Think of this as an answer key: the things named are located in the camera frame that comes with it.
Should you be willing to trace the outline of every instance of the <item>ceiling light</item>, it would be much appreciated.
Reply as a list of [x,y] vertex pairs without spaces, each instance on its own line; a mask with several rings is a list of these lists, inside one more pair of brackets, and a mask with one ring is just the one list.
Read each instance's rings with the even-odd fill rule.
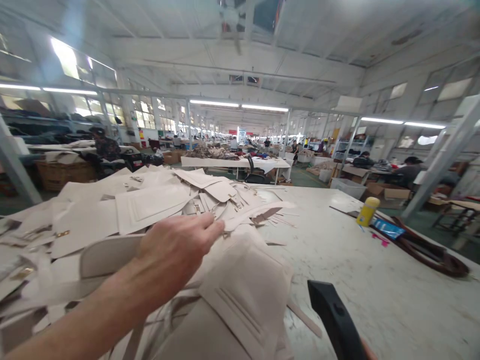
[[445,129],[446,126],[443,125],[435,125],[435,124],[429,124],[429,123],[424,123],[424,122],[406,122],[404,125],[408,126],[418,126],[421,128],[431,128],[431,129]]
[[203,104],[203,105],[215,105],[215,106],[225,106],[229,108],[238,108],[240,105],[232,102],[217,102],[217,101],[204,101],[204,100],[190,100],[192,104]]
[[20,90],[35,90],[35,91],[40,91],[41,90],[39,87],[36,87],[36,86],[13,85],[13,84],[0,84],[0,88],[20,89]]
[[361,120],[363,121],[371,121],[375,123],[387,123],[387,124],[403,124],[403,121],[400,120],[388,120],[388,119],[378,119],[378,118],[373,118],[373,117],[362,117]]
[[54,93],[98,95],[96,91],[92,91],[92,90],[61,89],[61,88],[55,88],[55,87],[43,87],[43,90],[54,92]]
[[244,109],[269,110],[269,111],[278,111],[278,112],[284,112],[284,113],[286,113],[289,110],[286,107],[271,107],[271,106],[249,105],[249,104],[242,104],[241,107]]

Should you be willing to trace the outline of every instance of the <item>blue label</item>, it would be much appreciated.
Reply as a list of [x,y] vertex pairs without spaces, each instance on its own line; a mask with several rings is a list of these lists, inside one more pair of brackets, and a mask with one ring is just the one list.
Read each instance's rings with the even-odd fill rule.
[[382,219],[375,220],[373,225],[378,229],[378,231],[388,236],[391,240],[396,240],[400,235],[405,233],[404,229]]

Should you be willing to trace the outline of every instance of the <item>yellow cap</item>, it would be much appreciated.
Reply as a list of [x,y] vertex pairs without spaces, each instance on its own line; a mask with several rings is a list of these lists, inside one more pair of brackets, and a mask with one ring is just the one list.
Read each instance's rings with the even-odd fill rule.
[[380,205],[380,200],[376,197],[370,196],[367,197],[367,199],[365,200],[365,205],[368,205],[372,208],[377,208]]

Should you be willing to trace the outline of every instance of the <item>forearm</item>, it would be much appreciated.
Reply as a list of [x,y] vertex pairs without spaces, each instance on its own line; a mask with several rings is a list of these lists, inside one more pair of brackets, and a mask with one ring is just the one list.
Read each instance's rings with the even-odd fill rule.
[[105,281],[73,311],[6,357],[16,359],[98,359],[155,310],[140,296],[136,266]]

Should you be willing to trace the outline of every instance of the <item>ceiling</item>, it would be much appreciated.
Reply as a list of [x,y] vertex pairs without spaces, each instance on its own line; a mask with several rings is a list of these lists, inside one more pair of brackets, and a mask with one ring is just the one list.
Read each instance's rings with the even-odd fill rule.
[[435,34],[447,27],[459,42],[480,37],[467,0],[1,2],[59,33],[95,29],[119,68],[162,89],[278,104],[335,106],[366,69],[426,38],[442,41]]

